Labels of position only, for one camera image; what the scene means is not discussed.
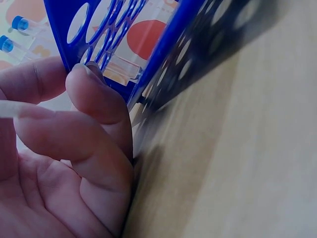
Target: hand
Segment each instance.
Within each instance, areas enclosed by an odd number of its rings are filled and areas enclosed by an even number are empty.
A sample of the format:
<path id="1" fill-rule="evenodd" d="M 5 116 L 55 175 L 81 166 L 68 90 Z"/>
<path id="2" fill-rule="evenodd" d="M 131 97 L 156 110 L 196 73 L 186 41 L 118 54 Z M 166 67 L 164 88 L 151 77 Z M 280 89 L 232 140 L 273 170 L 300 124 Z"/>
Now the hand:
<path id="1" fill-rule="evenodd" d="M 132 130 L 124 100 L 93 64 L 59 58 L 0 71 L 0 100 L 67 91 L 74 110 L 0 119 L 0 236 L 117 237 L 130 202 Z M 16 133 L 30 149 L 17 153 Z"/>

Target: fingernail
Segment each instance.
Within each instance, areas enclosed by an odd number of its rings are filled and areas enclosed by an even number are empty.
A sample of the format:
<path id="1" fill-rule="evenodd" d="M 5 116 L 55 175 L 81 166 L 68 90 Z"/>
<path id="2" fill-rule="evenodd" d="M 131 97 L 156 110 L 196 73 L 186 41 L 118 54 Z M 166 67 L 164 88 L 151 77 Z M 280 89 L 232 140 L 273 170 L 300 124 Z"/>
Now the fingernail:
<path id="1" fill-rule="evenodd" d="M 91 62 L 88 62 L 86 65 L 82 63 L 78 63 L 73 67 L 73 70 L 77 68 L 84 68 L 89 77 L 91 78 L 97 77 L 99 81 L 105 83 L 104 76 L 101 70 L 99 69 L 99 66 L 95 62 L 91 61 Z"/>
<path id="2" fill-rule="evenodd" d="M 0 100 L 0 118 L 49 119 L 55 112 L 34 104 Z"/>
<path id="3" fill-rule="evenodd" d="M 99 65 L 94 62 L 90 61 L 86 64 L 86 66 L 103 82 L 106 83 L 103 73 L 101 72 Z"/>

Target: microcentrifuge tube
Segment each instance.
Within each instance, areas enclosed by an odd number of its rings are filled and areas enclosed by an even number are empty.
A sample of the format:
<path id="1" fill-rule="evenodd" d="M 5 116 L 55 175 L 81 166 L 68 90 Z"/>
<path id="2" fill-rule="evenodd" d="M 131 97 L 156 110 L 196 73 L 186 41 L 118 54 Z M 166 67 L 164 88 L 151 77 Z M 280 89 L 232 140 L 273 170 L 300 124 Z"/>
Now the microcentrifuge tube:
<path id="1" fill-rule="evenodd" d="M 110 62 L 107 66 L 108 70 L 111 70 L 115 73 L 127 76 L 130 79 L 138 79 L 142 69 L 135 63 L 127 61 L 119 56 L 113 55 L 110 59 Z"/>
<path id="2" fill-rule="evenodd" d="M 32 21 L 22 16 L 16 16 L 13 19 L 12 28 L 29 36 L 44 38 L 47 41 L 53 41 L 53 35 L 52 38 L 47 37 L 46 33 L 49 33 L 50 31 L 48 26 Z"/>
<path id="3" fill-rule="evenodd" d="M 17 61 L 20 61 L 21 57 L 26 57 L 28 60 L 39 58 L 36 54 L 30 52 L 22 45 L 4 35 L 0 37 L 0 51 L 6 53 Z"/>

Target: blue tube cap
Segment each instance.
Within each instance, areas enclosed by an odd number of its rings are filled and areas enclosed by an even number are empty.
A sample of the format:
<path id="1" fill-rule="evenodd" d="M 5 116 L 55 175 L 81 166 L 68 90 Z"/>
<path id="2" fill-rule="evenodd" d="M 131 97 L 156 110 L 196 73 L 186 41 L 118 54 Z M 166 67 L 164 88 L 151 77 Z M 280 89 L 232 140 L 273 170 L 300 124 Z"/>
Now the blue tube cap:
<path id="1" fill-rule="evenodd" d="M 21 22 L 21 20 L 23 18 L 24 17 L 22 17 L 22 16 L 16 16 L 13 19 L 13 21 L 12 21 L 12 28 L 15 29 L 15 30 L 26 30 L 26 29 L 28 29 L 28 25 L 29 25 L 28 22 L 27 21 Z"/>
<path id="2" fill-rule="evenodd" d="M 9 38 L 7 36 L 1 36 L 0 37 L 0 50 L 2 51 L 3 50 L 3 46 L 4 46 L 4 43 L 9 40 Z"/>
<path id="3" fill-rule="evenodd" d="M 0 51 L 9 53 L 13 50 L 13 42 L 7 36 L 0 37 Z"/>

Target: wooden table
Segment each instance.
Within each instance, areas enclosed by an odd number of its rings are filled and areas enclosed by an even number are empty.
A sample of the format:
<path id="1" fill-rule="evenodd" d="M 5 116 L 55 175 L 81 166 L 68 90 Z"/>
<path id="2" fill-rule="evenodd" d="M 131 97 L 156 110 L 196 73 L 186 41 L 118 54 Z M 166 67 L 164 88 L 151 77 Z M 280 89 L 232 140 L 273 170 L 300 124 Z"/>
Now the wooden table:
<path id="1" fill-rule="evenodd" d="M 138 128 L 124 237 L 317 237 L 317 1 L 266 2 L 239 49 Z"/>

